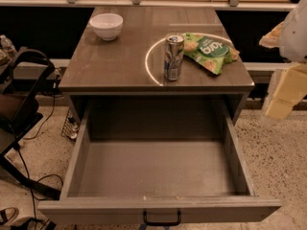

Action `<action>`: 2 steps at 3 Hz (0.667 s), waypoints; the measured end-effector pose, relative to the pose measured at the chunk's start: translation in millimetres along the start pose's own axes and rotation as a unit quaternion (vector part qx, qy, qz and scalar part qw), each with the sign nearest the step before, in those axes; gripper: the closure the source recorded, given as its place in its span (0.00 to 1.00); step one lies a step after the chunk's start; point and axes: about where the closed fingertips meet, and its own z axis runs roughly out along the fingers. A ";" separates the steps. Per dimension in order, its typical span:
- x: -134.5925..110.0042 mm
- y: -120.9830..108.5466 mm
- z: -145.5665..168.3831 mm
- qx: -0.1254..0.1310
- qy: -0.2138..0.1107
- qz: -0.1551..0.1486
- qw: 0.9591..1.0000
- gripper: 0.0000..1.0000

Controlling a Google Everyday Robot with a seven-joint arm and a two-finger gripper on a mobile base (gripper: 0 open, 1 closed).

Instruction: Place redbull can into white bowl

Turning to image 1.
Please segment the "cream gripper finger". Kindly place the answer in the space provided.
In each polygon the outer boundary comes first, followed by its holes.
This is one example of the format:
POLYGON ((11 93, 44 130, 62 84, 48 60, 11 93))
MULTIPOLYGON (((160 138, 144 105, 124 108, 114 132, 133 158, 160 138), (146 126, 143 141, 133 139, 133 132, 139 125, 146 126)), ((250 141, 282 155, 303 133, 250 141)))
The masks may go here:
POLYGON ((259 44, 266 48, 278 48, 282 27, 283 23, 280 22, 270 32, 261 37, 259 44))
POLYGON ((275 121, 283 120, 306 96, 307 64, 296 63, 281 72, 276 88, 269 97, 264 116, 275 121))

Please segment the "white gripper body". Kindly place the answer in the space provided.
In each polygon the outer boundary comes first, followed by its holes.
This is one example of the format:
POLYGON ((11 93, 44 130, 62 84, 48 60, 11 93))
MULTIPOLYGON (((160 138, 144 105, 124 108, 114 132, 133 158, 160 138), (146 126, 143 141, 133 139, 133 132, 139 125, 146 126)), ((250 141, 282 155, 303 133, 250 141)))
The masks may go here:
POLYGON ((286 16, 280 33, 279 52, 290 61, 307 62, 307 0, 300 0, 286 16))

